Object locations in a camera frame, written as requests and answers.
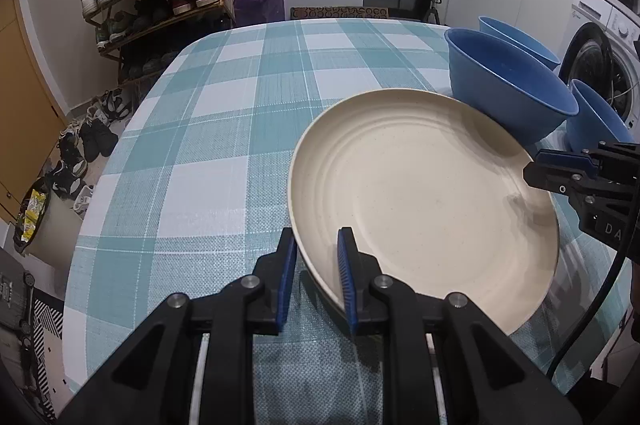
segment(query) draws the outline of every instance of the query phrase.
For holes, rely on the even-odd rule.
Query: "table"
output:
[[[289,225],[287,174],[305,128],[374,88],[450,94],[446,28],[321,19],[211,34],[185,48],[118,142],[82,224],[68,279],[63,353],[76,391],[168,294],[220,290],[251,272]],[[564,129],[538,146],[562,148]],[[512,338],[546,368],[604,280],[611,249],[554,195],[560,258],[543,305]],[[556,375],[567,391],[629,303],[627,264]],[[379,423],[380,342],[338,331],[298,261],[289,321],[256,337],[258,423]]]

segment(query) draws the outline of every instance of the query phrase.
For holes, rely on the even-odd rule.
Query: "plate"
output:
[[[344,311],[337,232],[416,293],[460,291],[505,333],[540,306],[558,262],[558,221],[530,188],[529,154],[453,98],[385,89],[338,102],[304,132],[288,203],[305,264]]]

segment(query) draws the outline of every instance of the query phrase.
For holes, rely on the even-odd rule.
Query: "white washing machine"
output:
[[[640,142],[640,27],[606,0],[574,0],[559,49],[558,76],[589,84]]]

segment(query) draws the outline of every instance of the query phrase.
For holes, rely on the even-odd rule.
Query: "blue bowl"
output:
[[[491,17],[478,17],[478,19],[482,33],[494,35],[516,45],[521,50],[526,51],[529,55],[538,59],[551,71],[560,65],[560,60],[556,54],[528,33],[524,33],[522,30],[514,28],[511,24]]]
[[[618,113],[587,84],[573,79],[569,90],[580,113],[566,123],[566,135],[574,152],[596,149],[598,142],[632,142],[631,134]]]
[[[444,37],[453,96],[493,118],[521,145],[538,142],[578,114],[566,85],[517,46],[465,28],[451,28]]]

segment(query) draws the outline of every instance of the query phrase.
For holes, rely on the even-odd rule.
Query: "dark blue bowl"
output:
[[[454,98],[490,116],[521,145],[538,142],[578,114],[564,83],[524,50],[465,28],[444,34]]]
[[[580,106],[578,116],[566,123],[566,136],[574,152],[596,149],[598,142],[633,141],[618,113],[587,84],[574,79],[569,90]]]
[[[560,60],[556,54],[528,33],[524,33],[522,30],[514,28],[511,24],[491,17],[478,17],[478,20],[480,21],[480,31],[482,33],[488,33],[515,44],[518,48],[538,59],[551,71],[560,65]]]

